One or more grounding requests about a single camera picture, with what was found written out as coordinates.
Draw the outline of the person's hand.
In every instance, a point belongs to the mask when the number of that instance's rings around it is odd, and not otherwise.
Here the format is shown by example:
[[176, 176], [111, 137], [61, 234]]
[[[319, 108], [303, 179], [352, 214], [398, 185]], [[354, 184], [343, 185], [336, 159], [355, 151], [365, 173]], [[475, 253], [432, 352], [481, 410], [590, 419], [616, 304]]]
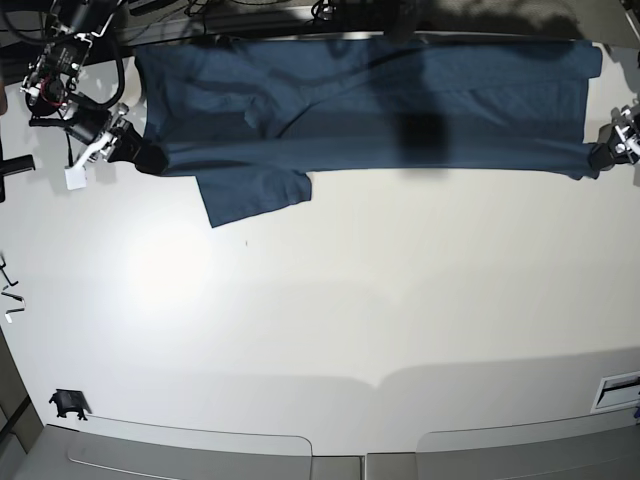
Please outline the person's hand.
[[8, 109], [8, 101], [6, 95], [5, 83], [1, 79], [0, 80], [0, 115], [3, 116], [6, 114]]

